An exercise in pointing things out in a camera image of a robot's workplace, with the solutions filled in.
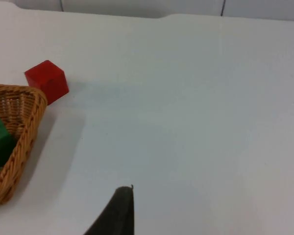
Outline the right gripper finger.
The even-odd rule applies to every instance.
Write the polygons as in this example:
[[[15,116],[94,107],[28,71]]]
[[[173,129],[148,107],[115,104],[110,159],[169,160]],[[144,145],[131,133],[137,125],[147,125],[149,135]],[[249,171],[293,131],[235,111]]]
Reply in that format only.
[[[119,187],[85,234],[134,235],[134,215],[133,186]]]

